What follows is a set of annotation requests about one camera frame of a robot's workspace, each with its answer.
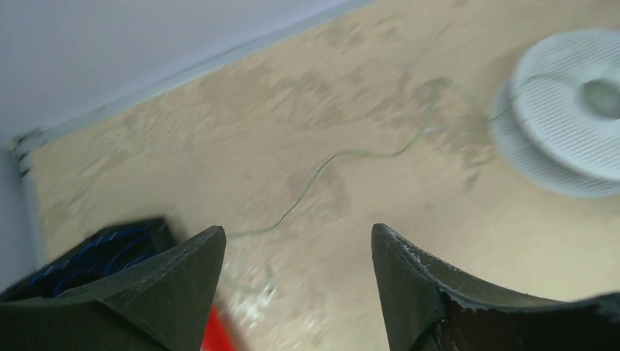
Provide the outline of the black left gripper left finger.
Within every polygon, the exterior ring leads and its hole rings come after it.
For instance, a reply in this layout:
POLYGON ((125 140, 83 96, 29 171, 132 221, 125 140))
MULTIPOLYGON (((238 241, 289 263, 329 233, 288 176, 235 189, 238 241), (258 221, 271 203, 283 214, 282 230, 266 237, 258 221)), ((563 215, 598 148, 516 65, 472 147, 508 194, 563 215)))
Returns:
POLYGON ((225 231, 63 292, 1 304, 3 350, 199 350, 218 284, 225 231))

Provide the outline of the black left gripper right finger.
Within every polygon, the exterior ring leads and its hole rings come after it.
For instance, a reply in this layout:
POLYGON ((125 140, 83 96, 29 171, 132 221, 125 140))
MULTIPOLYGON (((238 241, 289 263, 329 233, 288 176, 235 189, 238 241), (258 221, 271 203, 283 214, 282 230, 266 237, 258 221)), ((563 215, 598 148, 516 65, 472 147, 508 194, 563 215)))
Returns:
POLYGON ((385 224, 371 253, 391 350, 617 350, 619 294, 561 302, 479 279, 385 224))

